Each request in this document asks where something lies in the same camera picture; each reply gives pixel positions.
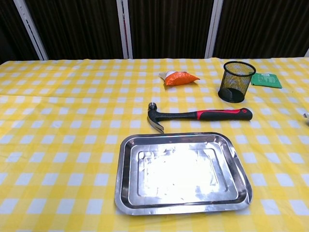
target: orange bag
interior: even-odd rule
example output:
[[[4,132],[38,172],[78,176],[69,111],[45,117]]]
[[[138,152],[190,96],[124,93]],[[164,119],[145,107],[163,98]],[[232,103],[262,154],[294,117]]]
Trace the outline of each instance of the orange bag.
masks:
[[[185,85],[199,80],[199,78],[187,72],[168,71],[166,73],[160,73],[159,76],[164,79],[165,85],[167,86]]]

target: green package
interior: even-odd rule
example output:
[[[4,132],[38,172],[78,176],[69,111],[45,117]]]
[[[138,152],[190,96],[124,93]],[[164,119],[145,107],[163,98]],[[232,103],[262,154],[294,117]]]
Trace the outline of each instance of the green package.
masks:
[[[251,78],[251,85],[282,88],[277,76],[275,74],[270,74],[270,73],[254,74]]]

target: metal tray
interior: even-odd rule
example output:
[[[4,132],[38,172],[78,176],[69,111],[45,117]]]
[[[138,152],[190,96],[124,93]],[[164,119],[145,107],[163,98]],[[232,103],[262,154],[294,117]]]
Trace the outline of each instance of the metal tray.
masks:
[[[218,133],[132,135],[120,146],[115,202],[130,215],[238,210],[252,188]]]

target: mesh pen holder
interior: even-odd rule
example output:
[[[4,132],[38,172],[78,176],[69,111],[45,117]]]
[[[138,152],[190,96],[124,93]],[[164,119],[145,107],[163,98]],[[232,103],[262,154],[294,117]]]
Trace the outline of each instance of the mesh pen holder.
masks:
[[[227,62],[223,68],[225,72],[218,92],[219,97],[226,102],[242,102],[255,74],[255,68],[241,61]]]

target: brown curtain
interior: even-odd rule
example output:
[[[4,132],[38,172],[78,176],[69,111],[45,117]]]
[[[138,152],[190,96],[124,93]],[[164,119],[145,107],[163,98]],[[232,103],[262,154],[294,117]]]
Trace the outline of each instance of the brown curtain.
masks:
[[[0,0],[0,64],[38,56],[13,0]]]
[[[115,0],[26,0],[50,59],[123,58]]]
[[[308,0],[224,0],[214,57],[303,57]]]
[[[129,0],[133,58],[204,58],[213,0]]]

